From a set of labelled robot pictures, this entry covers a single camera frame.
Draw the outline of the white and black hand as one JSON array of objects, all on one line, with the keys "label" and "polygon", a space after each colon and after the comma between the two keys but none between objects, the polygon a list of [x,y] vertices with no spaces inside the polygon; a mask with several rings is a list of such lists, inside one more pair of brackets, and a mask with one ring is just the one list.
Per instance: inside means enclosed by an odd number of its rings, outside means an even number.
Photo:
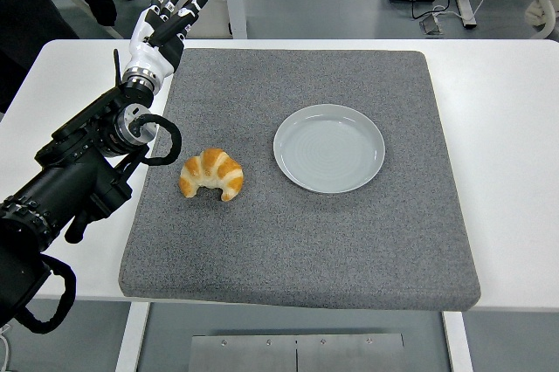
[{"label": "white and black hand", "polygon": [[141,12],[130,40],[131,60],[127,72],[135,68],[163,81],[181,61],[188,31],[209,0],[151,0]]}]

